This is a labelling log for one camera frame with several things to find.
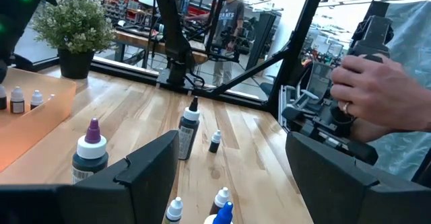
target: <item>paint bottle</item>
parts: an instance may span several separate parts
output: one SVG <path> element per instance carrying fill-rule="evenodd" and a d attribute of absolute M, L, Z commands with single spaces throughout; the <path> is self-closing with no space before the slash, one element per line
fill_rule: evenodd
<path fill-rule="evenodd" d="M 24 94 L 18 86 L 11 92 L 10 107 L 11 113 L 14 114 L 21 114 L 25 111 Z"/>
<path fill-rule="evenodd" d="M 217 130 L 211 138 L 211 143 L 209 144 L 208 151 L 212 153 L 217 153 L 218 146 L 220 146 L 220 140 L 222 140 L 222 134 L 220 130 Z"/>
<path fill-rule="evenodd" d="M 218 214 L 210 215 L 205 219 L 203 224 L 233 224 L 232 210 L 234 209 L 234 204 L 228 201 L 223 208 L 220 209 Z"/>
<path fill-rule="evenodd" d="M 76 184 L 108 166 L 106 138 L 100 134 L 99 122 L 93 118 L 87 134 L 78 139 L 72 161 L 72 184 Z"/>
<path fill-rule="evenodd" d="M 33 110 L 41 104 L 43 104 L 42 94 L 38 90 L 35 90 L 32 96 L 32 101 L 30 102 L 30 109 Z"/>
<path fill-rule="evenodd" d="M 184 111 L 179 125 L 180 137 L 180 152 L 178 154 L 179 160 L 188 160 L 190 158 L 191 149 L 195 142 L 196 132 L 199 127 L 200 112 L 197 109 L 197 96 L 193 98 L 190 106 Z"/>
<path fill-rule="evenodd" d="M 7 108 L 7 93 L 6 89 L 0 85 L 0 110 L 6 110 Z"/>
<path fill-rule="evenodd" d="M 183 201 L 180 197 L 170 202 L 163 224 L 178 224 L 183 215 Z"/>
<path fill-rule="evenodd" d="M 209 211 L 210 215 L 217 214 L 218 211 L 226 204 L 229 200 L 229 189 L 227 187 L 223 187 L 218 191 L 217 195 L 214 198 L 214 203 L 211 206 L 211 210 Z"/>

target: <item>wooden table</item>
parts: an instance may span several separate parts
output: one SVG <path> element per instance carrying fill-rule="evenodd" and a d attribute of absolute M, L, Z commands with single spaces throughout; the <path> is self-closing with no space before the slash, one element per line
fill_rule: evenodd
<path fill-rule="evenodd" d="M 60 77 L 58 68 L 43 73 Z M 153 86 L 90 72 L 78 80 L 71 116 L 0 173 L 2 184 L 71 183 L 71 160 L 91 118 L 100 119 L 112 164 L 176 129 L 191 98 Z M 312 223 L 284 151 L 286 134 L 260 112 L 199 99 L 201 125 L 192 155 L 178 163 L 171 198 L 181 196 L 181 223 L 202 224 L 217 191 L 229 187 L 235 224 Z M 209 153 L 212 134 L 222 146 Z"/>
<path fill-rule="evenodd" d="M 130 44 L 131 46 L 137 46 L 137 47 L 144 47 L 148 48 L 151 47 L 153 44 L 151 43 L 148 45 L 148 38 L 143 36 L 136 36 L 134 34 L 126 33 L 126 32 L 115 32 L 117 39 L 117 42 Z M 199 50 L 205 50 L 205 46 L 201 42 L 195 42 L 193 40 L 189 41 L 192 48 L 199 49 Z M 158 53 L 165 53 L 165 44 L 164 43 L 157 43 L 155 52 Z M 193 52 L 193 56 L 195 57 L 195 61 L 197 64 L 202 64 L 208 60 L 208 56 L 206 54 L 200 53 L 200 52 Z"/>

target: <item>purple bottle cap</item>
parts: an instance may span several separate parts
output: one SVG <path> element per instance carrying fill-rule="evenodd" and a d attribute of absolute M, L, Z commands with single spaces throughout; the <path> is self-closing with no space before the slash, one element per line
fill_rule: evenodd
<path fill-rule="evenodd" d="M 87 129 L 86 134 L 86 142 L 87 143 L 99 143 L 101 140 L 100 137 L 100 127 L 99 127 L 99 121 L 96 118 L 93 118 L 90 122 L 90 125 Z"/>

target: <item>potted plant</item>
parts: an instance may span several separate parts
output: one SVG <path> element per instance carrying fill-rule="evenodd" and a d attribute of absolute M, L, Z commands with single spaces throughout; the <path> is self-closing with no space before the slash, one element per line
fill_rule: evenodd
<path fill-rule="evenodd" d="M 114 30 L 97 0 L 57 0 L 34 18 L 35 40 L 46 40 L 57 48 L 61 74 L 85 79 L 96 52 L 109 49 Z"/>

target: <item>plant pot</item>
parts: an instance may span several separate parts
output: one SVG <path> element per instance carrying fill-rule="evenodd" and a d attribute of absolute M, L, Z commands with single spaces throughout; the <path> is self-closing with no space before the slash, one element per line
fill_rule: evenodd
<path fill-rule="evenodd" d="M 70 53 L 59 49 L 61 75 L 70 79 L 86 79 L 94 52 Z"/>

